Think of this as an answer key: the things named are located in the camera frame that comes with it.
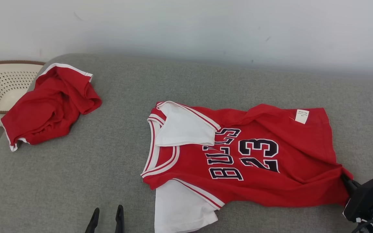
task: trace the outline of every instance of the basketball jersey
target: basketball jersey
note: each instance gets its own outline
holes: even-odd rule
[[[326,112],[302,112],[308,113],[304,121],[297,120],[297,109],[270,105],[239,111],[158,102],[148,118],[152,141],[141,174],[157,188],[155,231],[196,230],[234,200],[343,204],[348,194],[340,176],[352,175],[336,162]]]

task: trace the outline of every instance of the white wall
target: white wall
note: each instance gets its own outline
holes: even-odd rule
[[[373,0],[0,0],[0,60],[121,49],[373,78]]]

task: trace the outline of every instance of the clothing tag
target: clothing tag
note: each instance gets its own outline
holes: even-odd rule
[[[297,109],[295,121],[305,124],[308,117],[309,117],[309,111]]]

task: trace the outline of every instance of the shirt sleeve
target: shirt sleeve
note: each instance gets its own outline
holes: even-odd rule
[[[218,220],[216,209],[176,180],[156,189],[155,232],[186,233]]]
[[[170,101],[158,104],[157,109],[166,116],[166,121],[157,134],[156,146],[214,145],[220,125],[200,111]]]

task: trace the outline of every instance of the laundry basket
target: laundry basket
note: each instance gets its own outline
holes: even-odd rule
[[[0,126],[1,118],[27,92],[44,64],[37,61],[0,61]]]

